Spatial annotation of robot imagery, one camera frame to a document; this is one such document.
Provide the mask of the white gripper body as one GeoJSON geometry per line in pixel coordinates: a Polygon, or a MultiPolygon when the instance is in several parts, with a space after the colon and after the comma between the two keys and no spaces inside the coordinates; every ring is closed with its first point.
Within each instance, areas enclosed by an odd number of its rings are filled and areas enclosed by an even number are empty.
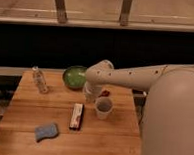
{"type": "Polygon", "coordinates": [[[102,87],[96,86],[96,85],[90,85],[89,82],[86,82],[84,85],[84,95],[86,98],[86,101],[89,103],[94,103],[96,98],[101,94],[102,87]]]}

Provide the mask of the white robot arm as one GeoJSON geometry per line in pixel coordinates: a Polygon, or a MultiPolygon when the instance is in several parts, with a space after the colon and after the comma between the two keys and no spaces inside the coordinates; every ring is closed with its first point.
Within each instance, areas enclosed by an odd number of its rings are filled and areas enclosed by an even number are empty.
{"type": "Polygon", "coordinates": [[[103,85],[147,93],[141,155],[194,155],[194,64],[116,69],[102,60],[87,68],[85,79],[90,99],[103,85]]]}

